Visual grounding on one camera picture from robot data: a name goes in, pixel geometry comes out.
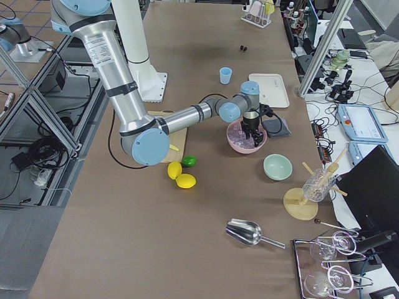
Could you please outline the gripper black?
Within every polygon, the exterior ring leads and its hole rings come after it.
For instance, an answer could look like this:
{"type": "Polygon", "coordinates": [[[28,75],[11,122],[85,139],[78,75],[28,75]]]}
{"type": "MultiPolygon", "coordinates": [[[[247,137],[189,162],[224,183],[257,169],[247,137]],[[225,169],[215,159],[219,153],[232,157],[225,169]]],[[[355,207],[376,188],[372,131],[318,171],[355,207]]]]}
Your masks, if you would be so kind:
{"type": "Polygon", "coordinates": [[[264,133],[259,131],[260,116],[258,111],[244,112],[241,130],[245,132],[246,139],[250,139],[251,132],[254,146],[259,146],[264,141],[264,133]]]}

